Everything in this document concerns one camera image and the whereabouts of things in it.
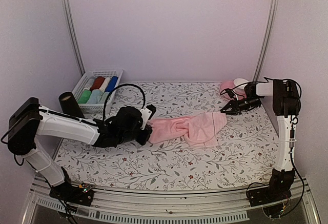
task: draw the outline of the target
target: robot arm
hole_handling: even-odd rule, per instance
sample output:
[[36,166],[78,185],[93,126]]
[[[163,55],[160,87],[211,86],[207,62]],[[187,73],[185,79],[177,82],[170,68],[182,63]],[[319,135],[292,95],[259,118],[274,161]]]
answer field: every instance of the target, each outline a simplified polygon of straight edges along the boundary
[[123,107],[116,116],[103,122],[50,110],[40,106],[38,99],[32,97],[10,117],[9,131],[5,136],[8,135],[9,151],[25,159],[52,186],[54,192],[50,196],[89,206],[93,192],[83,186],[72,186],[66,170],[53,161],[36,136],[78,140],[95,147],[116,147],[134,139],[144,145],[152,132],[147,121],[155,111],[152,105],[141,110]]
[[274,79],[269,83],[249,83],[244,87],[246,97],[231,100],[221,112],[231,115],[241,114],[261,106],[260,99],[271,96],[273,110],[278,120],[279,149],[276,164],[272,170],[269,187],[264,191],[252,190],[248,192],[251,205],[262,205],[268,202],[290,197],[290,187],[294,182],[295,169],[291,159],[294,158],[296,124],[301,108],[300,95],[296,82],[290,79]]

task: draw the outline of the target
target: plastic basket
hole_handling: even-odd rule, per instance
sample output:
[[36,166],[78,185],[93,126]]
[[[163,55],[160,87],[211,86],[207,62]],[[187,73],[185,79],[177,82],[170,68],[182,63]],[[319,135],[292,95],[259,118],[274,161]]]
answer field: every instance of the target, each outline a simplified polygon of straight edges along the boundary
[[[88,82],[88,80],[91,77],[113,77],[113,76],[117,76],[118,80],[116,82],[115,87],[117,87],[119,85],[119,82],[121,80],[123,74],[123,70],[122,69],[109,69],[109,70],[95,70],[95,71],[88,71],[86,72],[82,78],[79,80],[79,82],[76,84],[75,88],[73,89],[72,93],[75,97],[76,100],[78,100],[80,98],[80,96],[83,93],[83,88],[86,85],[86,83]],[[111,97],[109,98],[107,105],[106,105],[106,114],[108,114],[111,110],[114,98],[115,98],[115,93],[116,91],[113,92],[113,94],[111,95]],[[78,104],[82,110],[83,114],[102,114],[103,113],[103,109],[104,109],[104,104]]]

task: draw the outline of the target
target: folded cloth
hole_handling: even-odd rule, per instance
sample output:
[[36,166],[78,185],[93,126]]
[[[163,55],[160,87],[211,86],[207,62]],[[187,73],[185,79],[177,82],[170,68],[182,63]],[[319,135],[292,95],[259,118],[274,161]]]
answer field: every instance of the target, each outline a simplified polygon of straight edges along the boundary
[[97,79],[94,81],[92,87],[90,88],[90,91],[93,91],[94,89],[99,89],[101,85],[104,83],[105,78],[103,77],[97,77]]
[[83,90],[90,90],[90,88],[92,87],[93,83],[94,83],[95,78],[90,78],[88,80],[88,82],[85,84]]
[[102,92],[105,91],[106,87],[108,86],[109,81],[111,80],[110,77],[107,77],[104,82],[102,83],[101,87],[99,88],[99,90],[101,90]]
[[78,99],[77,103],[78,104],[85,104],[91,95],[91,91],[90,90],[84,90],[81,97]]
[[98,97],[102,96],[103,92],[101,92],[99,89],[95,89],[92,91],[89,100],[87,101],[87,104],[97,104],[98,103]]
[[103,95],[98,99],[98,104],[104,104],[108,94],[109,92],[104,92]]
[[109,81],[108,86],[105,89],[105,92],[112,91],[115,88],[115,85],[116,85],[117,80],[118,80],[118,77],[117,76],[113,76],[111,78],[111,80]]
[[221,112],[209,112],[197,116],[152,119],[149,123],[153,129],[149,138],[152,144],[184,136],[190,146],[212,147],[218,146],[215,135],[227,124],[227,117]]

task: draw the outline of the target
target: dark blue towel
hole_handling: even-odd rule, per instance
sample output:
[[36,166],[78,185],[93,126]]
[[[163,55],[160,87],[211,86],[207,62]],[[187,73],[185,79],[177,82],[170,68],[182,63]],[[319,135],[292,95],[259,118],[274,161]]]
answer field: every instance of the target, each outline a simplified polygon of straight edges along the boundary
[[113,76],[111,78],[111,80],[109,81],[109,83],[108,83],[108,85],[107,85],[107,87],[105,89],[105,92],[112,91],[115,88],[115,85],[116,85],[117,80],[118,80],[118,77],[117,76]]

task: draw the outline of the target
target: pink towel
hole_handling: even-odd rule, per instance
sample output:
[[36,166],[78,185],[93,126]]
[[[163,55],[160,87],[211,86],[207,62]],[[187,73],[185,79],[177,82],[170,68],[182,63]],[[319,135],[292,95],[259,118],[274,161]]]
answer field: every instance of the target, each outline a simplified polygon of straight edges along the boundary
[[152,144],[184,136],[190,146],[212,147],[218,146],[215,135],[227,124],[227,117],[221,112],[209,112],[149,122],[153,128],[149,139]]

